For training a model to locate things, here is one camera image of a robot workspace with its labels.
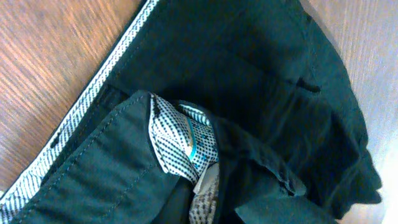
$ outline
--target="patterned trim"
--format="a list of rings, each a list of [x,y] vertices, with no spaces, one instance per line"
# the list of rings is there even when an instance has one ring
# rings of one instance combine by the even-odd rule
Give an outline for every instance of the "patterned trim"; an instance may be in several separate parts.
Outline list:
[[[144,4],[137,17],[133,20],[129,28],[123,34],[121,40],[106,59],[103,66],[90,81],[89,85],[80,95],[77,102],[72,106],[71,110],[64,117],[57,131],[41,150],[36,159],[0,199],[0,223],[9,223],[17,212],[28,203],[37,191],[39,191],[42,179],[49,171],[50,166],[65,147],[112,69],[126,52],[127,48],[130,46],[131,42],[134,40],[159,1],[160,0],[148,0]],[[58,144],[55,147],[50,147],[51,142],[53,142],[57,136],[59,136]]]

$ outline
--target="wood grain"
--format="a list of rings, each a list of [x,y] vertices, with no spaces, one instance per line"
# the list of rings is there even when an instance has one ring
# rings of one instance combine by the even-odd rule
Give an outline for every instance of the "wood grain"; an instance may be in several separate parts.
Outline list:
[[[36,157],[139,1],[0,1],[0,190]]]
[[[30,164],[110,50],[138,0],[0,2],[0,190]],[[398,2],[302,0],[347,66],[369,131],[383,203],[341,223],[398,211]]]

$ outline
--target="black fabric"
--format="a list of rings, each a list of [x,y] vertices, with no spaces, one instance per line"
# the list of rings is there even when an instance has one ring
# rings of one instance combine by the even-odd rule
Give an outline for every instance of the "black fabric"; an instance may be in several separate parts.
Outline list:
[[[247,223],[256,223],[256,218],[271,223],[306,223],[304,214],[308,214],[312,223],[330,223],[341,218],[354,203],[381,200],[376,192],[381,180],[366,149],[366,126],[347,71],[336,50],[297,0],[162,0],[97,97],[99,102],[113,100],[103,103],[105,109],[96,119],[89,119],[88,114],[95,110],[90,108],[79,126],[79,130],[85,131],[73,134],[62,159],[48,174],[45,190],[18,214],[17,220],[26,215],[26,222],[51,218],[57,221],[46,211],[67,211],[72,199],[89,203],[84,197],[67,199],[74,188],[84,188],[75,185],[69,176],[61,191],[52,189],[51,194],[42,194],[60,176],[63,167],[76,158],[85,142],[90,141],[89,134],[93,136],[93,130],[101,129],[98,124],[106,122],[120,108],[114,106],[139,89],[166,100],[192,102],[211,117],[220,155],[220,197],[215,222],[238,214]],[[133,113],[138,112],[131,111],[129,115],[138,116]],[[137,134],[125,131],[121,136],[130,133],[132,138],[139,138],[144,123],[143,116],[120,121],[124,127],[139,127]],[[118,142],[118,131],[114,131],[114,140],[109,138],[107,144]],[[137,142],[131,141],[125,138],[123,152],[104,156],[104,161],[118,161],[125,153],[138,159],[131,151],[145,150],[141,145],[132,146]],[[101,166],[115,168],[117,163]],[[126,172],[133,176],[139,172],[130,166],[131,170],[112,170],[114,175]],[[75,175],[74,178],[80,178],[86,174],[76,170]],[[132,212],[138,208],[125,201],[120,217],[115,214],[107,222],[145,223],[155,217],[167,217],[169,212],[158,213],[161,207],[162,211],[173,211],[167,203],[174,200],[170,194],[188,197],[185,188],[174,188],[178,178],[160,171],[153,175],[157,177],[153,181],[171,180],[162,192],[154,191],[156,197],[161,195],[161,200],[148,209],[151,215],[135,222],[138,220],[134,218],[142,214]],[[127,181],[115,181],[115,185],[125,186],[124,182]],[[146,184],[143,192],[152,194],[153,187]],[[109,198],[117,195],[113,191],[108,194]],[[103,192],[91,195],[101,198]],[[57,207],[50,208],[54,199],[66,200],[66,204],[56,203]],[[48,206],[29,210],[35,203]],[[284,211],[294,214],[293,218]],[[61,214],[58,221],[77,221],[79,215],[85,220],[90,213],[77,212],[72,218],[67,212]]]

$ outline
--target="brown wood surface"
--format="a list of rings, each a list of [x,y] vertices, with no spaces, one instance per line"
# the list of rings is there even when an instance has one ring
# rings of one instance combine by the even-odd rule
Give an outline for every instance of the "brown wood surface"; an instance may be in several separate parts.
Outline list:
[[[0,190],[39,153],[137,3],[0,1]],[[393,223],[398,211],[398,2],[302,3],[347,66],[384,184],[383,203],[355,205],[341,222]]]

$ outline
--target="wooden floor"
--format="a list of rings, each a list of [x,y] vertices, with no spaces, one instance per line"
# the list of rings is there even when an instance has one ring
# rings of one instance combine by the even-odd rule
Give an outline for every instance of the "wooden floor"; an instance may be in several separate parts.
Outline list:
[[[0,1],[0,190],[6,190],[39,153],[138,1]],[[383,203],[356,205],[341,222],[394,223],[398,1],[302,0],[302,4],[347,66],[368,127],[368,148],[384,184]]]

